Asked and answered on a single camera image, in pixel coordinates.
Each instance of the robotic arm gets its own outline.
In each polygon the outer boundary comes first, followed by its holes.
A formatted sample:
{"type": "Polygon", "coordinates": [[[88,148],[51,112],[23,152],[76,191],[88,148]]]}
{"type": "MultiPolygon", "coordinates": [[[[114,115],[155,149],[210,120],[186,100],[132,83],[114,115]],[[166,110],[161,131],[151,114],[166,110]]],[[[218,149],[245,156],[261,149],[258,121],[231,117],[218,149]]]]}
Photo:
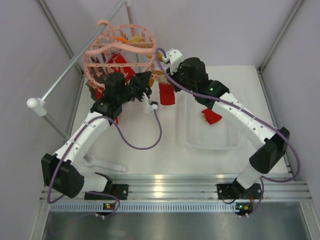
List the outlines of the robotic arm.
{"type": "Polygon", "coordinates": [[[136,73],[126,84],[121,72],[108,76],[103,96],[93,104],[80,128],[53,155],[46,154],[42,158],[42,174],[47,186],[53,179],[52,188],[69,198],[90,191],[109,193],[111,178],[100,173],[79,172],[80,163],[100,134],[112,124],[105,117],[115,120],[122,112],[122,104],[138,99],[144,102],[146,112],[153,113],[158,109],[157,102],[149,102],[150,77],[150,71],[136,73]]]}
{"type": "MultiPolygon", "coordinates": [[[[267,126],[259,123],[254,117],[245,114],[242,110],[248,110],[230,93],[225,85],[217,80],[209,80],[205,64],[199,58],[190,57],[183,60],[182,54],[176,49],[169,50],[166,56],[162,58],[164,63],[170,63],[166,72],[179,85],[191,92],[216,97],[239,106],[239,109],[237,109],[221,101],[195,96],[198,103],[212,109],[231,122],[257,150],[249,158],[249,163],[244,170],[232,183],[233,196],[237,199],[243,198],[250,191],[250,187],[263,174],[269,173],[284,156],[287,144],[267,126]]],[[[175,92],[181,90],[175,85],[173,85],[173,88],[175,92]]],[[[282,127],[279,131],[289,139],[290,133],[286,128],[282,127]]]]}

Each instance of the table surface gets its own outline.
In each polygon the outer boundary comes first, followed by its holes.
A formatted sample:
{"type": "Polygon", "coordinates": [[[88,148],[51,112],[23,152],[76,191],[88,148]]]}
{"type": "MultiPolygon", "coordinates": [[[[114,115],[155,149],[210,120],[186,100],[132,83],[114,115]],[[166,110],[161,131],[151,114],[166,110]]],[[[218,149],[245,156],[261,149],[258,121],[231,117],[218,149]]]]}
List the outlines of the table surface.
{"type": "MultiPolygon", "coordinates": [[[[212,80],[226,85],[233,95],[256,116],[272,123],[266,99],[256,68],[246,66],[207,66],[206,72],[212,80]]],[[[231,150],[197,149],[186,145],[185,92],[175,94],[175,105],[159,105],[158,117],[163,135],[160,143],[150,150],[135,150],[127,146],[114,126],[109,127],[88,151],[102,161],[127,167],[126,173],[143,175],[189,175],[189,174],[237,174],[249,162],[256,151],[251,143],[241,137],[241,146],[231,150]]],[[[159,102],[159,86],[152,87],[150,100],[159,102]]],[[[83,86],[76,117],[74,133],[86,118],[94,101],[89,89],[83,86]]],[[[119,127],[129,143],[137,147],[151,146],[159,137],[159,128],[152,113],[144,113],[141,102],[129,102],[122,107],[119,127]]],[[[91,168],[90,172],[116,174],[118,172],[91,168]]],[[[287,173],[283,159],[271,173],[287,173]]]]}

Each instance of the gray wall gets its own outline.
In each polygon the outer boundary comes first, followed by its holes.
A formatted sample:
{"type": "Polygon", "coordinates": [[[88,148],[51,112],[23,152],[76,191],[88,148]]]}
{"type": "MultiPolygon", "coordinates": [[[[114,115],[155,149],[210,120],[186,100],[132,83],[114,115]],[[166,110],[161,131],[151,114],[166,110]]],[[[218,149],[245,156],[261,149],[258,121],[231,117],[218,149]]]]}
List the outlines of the gray wall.
{"type": "MultiPolygon", "coordinates": [[[[0,7],[0,239],[28,239],[43,187],[41,158],[62,139],[27,108],[68,62],[34,0],[0,7]]],[[[67,124],[79,77],[75,70],[47,99],[47,109],[67,124]]]]}
{"type": "Polygon", "coordinates": [[[307,0],[264,71],[275,110],[301,157],[320,213],[320,1],[307,0]]]}
{"type": "MultiPolygon", "coordinates": [[[[118,0],[47,0],[73,50],[118,0]]],[[[295,0],[131,0],[136,23],[157,45],[179,49],[210,65],[256,65],[276,37],[295,0]]],[[[115,26],[128,23],[126,8],[115,26]]]]}

